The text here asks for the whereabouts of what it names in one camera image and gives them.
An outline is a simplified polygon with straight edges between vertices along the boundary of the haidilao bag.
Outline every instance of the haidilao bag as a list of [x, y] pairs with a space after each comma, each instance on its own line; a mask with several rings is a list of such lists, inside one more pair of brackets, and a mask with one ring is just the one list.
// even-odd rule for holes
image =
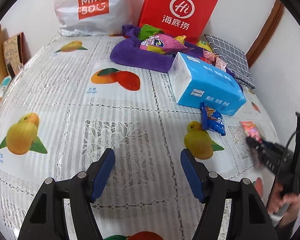
[[218, 0], [145, 0], [139, 27], [152, 25], [165, 34], [186, 36], [196, 44]]
[[129, 0], [54, 0], [61, 35], [121, 34], [133, 21]]

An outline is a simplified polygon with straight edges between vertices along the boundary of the human hand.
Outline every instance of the human hand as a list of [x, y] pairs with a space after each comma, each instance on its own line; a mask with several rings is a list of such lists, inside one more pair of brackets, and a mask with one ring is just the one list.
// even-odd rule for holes
[[280, 193], [282, 190], [283, 186], [280, 183], [274, 185], [274, 191], [268, 207], [268, 213], [277, 213], [284, 204], [290, 204], [283, 218], [280, 220], [279, 226], [284, 226], [294, 221], [298, 217], [300, 209], [300, 194], [288, 193], [281, 198]]

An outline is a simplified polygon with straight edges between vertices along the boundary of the blue tissue package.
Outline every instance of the blue tissue package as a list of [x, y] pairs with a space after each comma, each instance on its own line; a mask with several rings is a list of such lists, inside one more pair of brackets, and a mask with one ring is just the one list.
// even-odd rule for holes
[[232, 76], [198, 58], [178, 52], [168, 74], [178, 105], [200, 109], [204, 102], [221, 114], [234, 115], [246, 102]]

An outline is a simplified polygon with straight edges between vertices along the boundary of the screw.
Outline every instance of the screw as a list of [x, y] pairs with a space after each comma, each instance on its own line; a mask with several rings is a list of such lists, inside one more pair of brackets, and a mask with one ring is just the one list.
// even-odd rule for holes
[[247, 178], [243, 178], [242, 182], [247, 185], [251, 183], [250, 179], [247, 179]]
[[78, 178], [83, 179], [86, 175], [87, 175], [87, 173], [85, 173], [84, 171], [81, 171], [78, 173]]
[[214, 171], [211, 171], [211, 172], [209, 172], [209, 176], [210, 176], [211, 178], [216, 178], [216, 177], [218, 177], [218, 173], [216, 173], [216, 172], [214, 172]]
[[52, 182], [52, 178], [47, 178], [47, 179], [45, 179], [45, 184], [50, 184], [51, 182]]

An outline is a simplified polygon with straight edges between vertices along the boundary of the white lace bed cover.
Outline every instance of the white lace bed cover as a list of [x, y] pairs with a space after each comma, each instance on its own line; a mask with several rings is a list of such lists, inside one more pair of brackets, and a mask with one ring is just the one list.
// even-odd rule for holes
[[[28, 152], [22, 163], [6, 155], [8, 164], [0, 168], [0, 231], [6, 239], [17, 239], [45, 178], [69, 179], [87, 170], [107, 147], [115, 151], [115, 167], [102, 197], [92, 204], [103, 238], [152, 231], [164, 240], [192, 239], [204, 205], [191, 192], [180, 152], [185, 148], [186, 127], [191, 121], [200, 122], [200, 110], [176, 105], [168, 74], [127, 66], [117, 68], [140, 77], [138, 93], [119, 84], [99, 85], [96, 94], [86, 93], [93, 71], [113, 67], [109, 55], [122, 39], [58, 37], [12, 81], [0, 105], [0, 143], [11, 124], [36, 112], [38, 136], [48, 154]], [[74, 40], [82, 41], [88, 50], [55, 53]], [[224, 116], [226, 136], [209, 131], [225, 150], [202, 162], [225, 179], [261, 177], [266, 197], [274, 177], [267, 169], [254, 167], [240, 121], [254, 121], [269, 141], [277, 141], [277, 135], [256, 95], [246, 88], [244, 93], [247, 103], [233, 117]], [[230, 206], [227, 200], [218, 239], [226, 237]], [[69, 237], [76, 239], [69, 200], [65, 200], [65, 213]]]

